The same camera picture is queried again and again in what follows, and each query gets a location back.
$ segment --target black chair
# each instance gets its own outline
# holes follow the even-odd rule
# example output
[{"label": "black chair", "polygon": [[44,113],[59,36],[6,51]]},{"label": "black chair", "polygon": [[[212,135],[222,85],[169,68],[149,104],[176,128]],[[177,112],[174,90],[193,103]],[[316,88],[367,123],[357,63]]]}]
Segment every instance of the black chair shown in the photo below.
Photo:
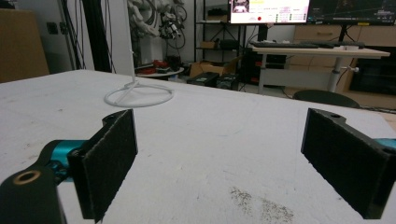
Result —
[{"label": "black chair", "polygon": [[351,108],[360,108],[360,105],[356,101],[350,99],[349,97],[346,97],[345,95],[341,95],[331,91],[297,91],[296,93],[294,93],[293,99],[325,105],[339,105]]}]

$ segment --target red object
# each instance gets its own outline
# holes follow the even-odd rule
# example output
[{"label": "red object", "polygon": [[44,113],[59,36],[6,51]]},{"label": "red object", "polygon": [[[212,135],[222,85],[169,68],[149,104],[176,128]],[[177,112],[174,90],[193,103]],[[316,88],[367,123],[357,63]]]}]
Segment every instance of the red object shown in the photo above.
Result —
[{"label": "red object", "polygon": [[156,68],[153,68],[153,67],[150,67],[150,68],[143,68],[143,69],[140,69],[140,70],[138,71],[138,73],[144,74],[144,75],[150,75],[150,74],[154,74],[154,73],[156,73],[156,72],[157,72],[157,69],[156,69]]},{"label": "red object", "polygon": [[158,67],[158,68],[167,68],[167,67],[169,67],[168,63],[164,62],[164,61],[154,60],[154,62],[152,62],[152,63],[154,64],[155,67]]}]

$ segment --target standing desk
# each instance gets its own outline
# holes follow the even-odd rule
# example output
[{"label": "standing desk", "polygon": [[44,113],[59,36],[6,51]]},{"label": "standing desk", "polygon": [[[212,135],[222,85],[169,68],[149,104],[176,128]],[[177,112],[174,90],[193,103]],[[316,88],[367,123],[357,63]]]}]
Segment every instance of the standing desk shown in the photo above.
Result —
[{"label": "standing desk", "polygon": [[[388,57],[390,53],[374,49],[344,50],[335,49],[282,49],[282,48],[256,48],[252,50],[262,54],[262,70],[260,72],[259,92],[262,94],[263,85],[281,85],[292,87],[311,87],[335,91],[340,77],[341,61],[343,58],[380,59]],[[278,55],[305,55],[305,56],[332,56],[335,57],[333,70],[330,73],[290,71],[283,69],[266,69],[265,64],[268,54]]]},{"label": "standing desk", "polygon": [[[104,223],[396,220],[395,191],[382,219],[364,220],[301,153],[308,107],[344,116],[347,124],[370,137],[396,138],[377,114],[137,80],[172,88],[175,96],[161,105],[134,109],[139,152]],[[0,84],[0,181],[30,166],[49,141],[91,138],[103,117],[122,110],[105,104],[105,94],[130,81],[123,75],[80,70]],[[62,183],[58,192],[68,223],[93,223],[82,219],[73,183]]]}]

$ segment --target screw hole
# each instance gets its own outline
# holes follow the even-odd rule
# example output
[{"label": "screw hole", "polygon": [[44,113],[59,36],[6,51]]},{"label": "screw hole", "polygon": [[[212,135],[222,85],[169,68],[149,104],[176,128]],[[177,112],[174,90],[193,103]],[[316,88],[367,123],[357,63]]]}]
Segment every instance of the screw hole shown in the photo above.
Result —
[{"label": "screw hole", "polygon": [[106,117],[106,119],[114,119],[116,116],[115,115],[109,115]]},{"label": "screw hole", "polygon": [[25,184],[31,183],[31,182],[35,181],[36,179],[38,179],[38,177],[40,175],[41,175],[41,172],[39,172],[37,170],[24,172],[20,175],[17,175],[14,178],[14,184],[15,185],[25,185]]}]

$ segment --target monitor screen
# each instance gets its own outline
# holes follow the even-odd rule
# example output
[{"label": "monitor screen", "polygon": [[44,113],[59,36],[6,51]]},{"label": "monitor screen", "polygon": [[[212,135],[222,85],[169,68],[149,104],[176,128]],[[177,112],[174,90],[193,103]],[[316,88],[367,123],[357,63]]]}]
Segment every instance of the monitor screen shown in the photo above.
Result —
[{"label": "monitor screen", "polygon": [[396,0],[311,0],[307,23],[393,25]]},{"label": "monitor screen", "polygon": [[306,23],[309,0],[229,0],[229,23]]}]

